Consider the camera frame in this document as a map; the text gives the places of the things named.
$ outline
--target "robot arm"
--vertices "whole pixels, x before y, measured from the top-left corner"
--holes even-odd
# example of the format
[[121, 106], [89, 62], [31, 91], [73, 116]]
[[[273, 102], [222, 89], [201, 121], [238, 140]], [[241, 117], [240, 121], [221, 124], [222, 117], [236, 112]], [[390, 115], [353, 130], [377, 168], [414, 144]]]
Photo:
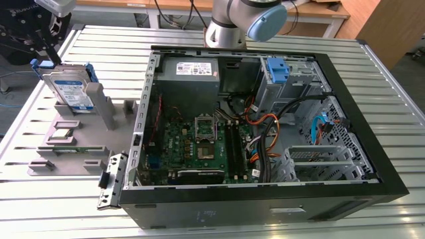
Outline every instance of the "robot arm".
[[245, 33], [254, 41], [269, 40], [286, 21], [281, 0], [216, 0], [205, 33], [212, 48], [244, 48]]
[[[68, 11], [55, 11], [55, 4], [67, 2]], [[0, 3], [0, 45], [19, 51], [45, 53], [61, 63], [57, 43], [65, 38], [71, 21], [69, 11], [76, 0], [7, 0]]]
[[[0, 44], [24, 52], [45, 52], [61, 63], [56, 45], [64, 39], [76, 0], [0, 2]], [[244, 48], [245, 33], [266, 41], [286, 21], [281, 0], [216, 0], [205, 42], [213, 48]]]

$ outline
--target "wooden desk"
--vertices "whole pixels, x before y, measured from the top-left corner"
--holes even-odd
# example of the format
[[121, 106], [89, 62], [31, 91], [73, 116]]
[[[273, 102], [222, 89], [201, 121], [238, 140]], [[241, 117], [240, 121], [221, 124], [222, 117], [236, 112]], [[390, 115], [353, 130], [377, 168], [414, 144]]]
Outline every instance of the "wooden desk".
[[[157, 0], [165, 15], [189, 15], [189, 0]], [[201, 16], [210, 17], [213, 0], [196, 0]], [[76, 10], [144, 13], [149, 16], [151, 28], [160, 28], [160, 13], [153, 0], [77, 0]], [[296, 9], [288, 11], [288, 22], [294, 21]], [[326, 8], [325, 3], [309, 2], [298, 7], [298, 23], [328, 24], [322, 37], [333, 38], [345, 19], [350, 17], [346, 10]]]

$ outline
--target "motherboard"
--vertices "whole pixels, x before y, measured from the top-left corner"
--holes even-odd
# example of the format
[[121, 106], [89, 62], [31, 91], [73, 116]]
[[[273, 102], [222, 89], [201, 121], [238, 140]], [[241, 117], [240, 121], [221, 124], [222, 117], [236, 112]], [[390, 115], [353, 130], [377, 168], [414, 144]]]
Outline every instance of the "motherboard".
[[200, 116], [165, 123], [163, 151], [149, 155], [151, 185], [250, 183], [244, 146], [250, 126]]

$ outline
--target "metal bracket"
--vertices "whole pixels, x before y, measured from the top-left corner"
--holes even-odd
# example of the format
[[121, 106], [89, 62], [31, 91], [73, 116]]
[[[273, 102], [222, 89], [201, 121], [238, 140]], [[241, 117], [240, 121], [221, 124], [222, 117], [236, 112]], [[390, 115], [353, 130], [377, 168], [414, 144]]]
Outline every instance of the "metal bracket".
[[101, 191], [97, 210], [121, 208], [119, 201], [124, 186], [127, 159], [125, 153], [116, 154], [109, 158], [107, 171], [103, 172], [99, 179]]

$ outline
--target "metal case frame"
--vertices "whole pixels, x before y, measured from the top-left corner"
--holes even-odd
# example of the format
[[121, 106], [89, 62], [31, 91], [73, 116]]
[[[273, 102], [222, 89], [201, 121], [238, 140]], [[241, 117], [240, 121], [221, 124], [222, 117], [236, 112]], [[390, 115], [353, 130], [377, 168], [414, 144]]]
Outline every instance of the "metal case frame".
[[[171, 54], [173, 56], [193, 54], [194, 56], [208, 57], [217, 57], [221, 54], [222, 56], [238, 57], [241, 55], [280, 56], [288, 54], [313, 57], [333, 89], [333, 94], [344, 114], [350, 119], [353, 133], [358, 138], [360, 145], [372, 162], [381, 182], [376, 184], [349, 185], [306, 184], [304, 186], [285, 187], [213, 187], [196, 189], [173, 189], [171, 187], [164, 190], [137, 190], [137, 187], [132, 186], [135, 182], [131, 181], [135, 178], [137, 158], [141, 152], [141, 146], [137, 145], [131, 148], [127, 164], [128, 174], [125, 175], [125, 184], [120, 195], [120, 205], [140, 227], [208, 227], [305, 222], [308, 220], [337, 220], [366, 206], [389, 202], [409, 193], [328, 55], [163, 46], [152, 46], [152, 49], [157, 52], [152, 55], [148, 64], [133, 141], [144, 133], [144, 121], [141, 119], [147, 115], [149, 88], [153, 81], [155, 68], [160, 63], [160, 60], [156, 60], [156, 54], [157, 56], [161, 54]], [[277, 214], [276, 210], [272, 211], [276, 208], [292, 208], [292, 210], [308, 208], [306, 211], [313, 216], [289, 216], [290, 213], [288, 211], [284, 214]], [[173, 212], [173, 216], [169, 216], [167, 219], [163, 217], [161, 223], [159, 222], [159, 218], [152, 218], [153, 215], [168, 212]]]

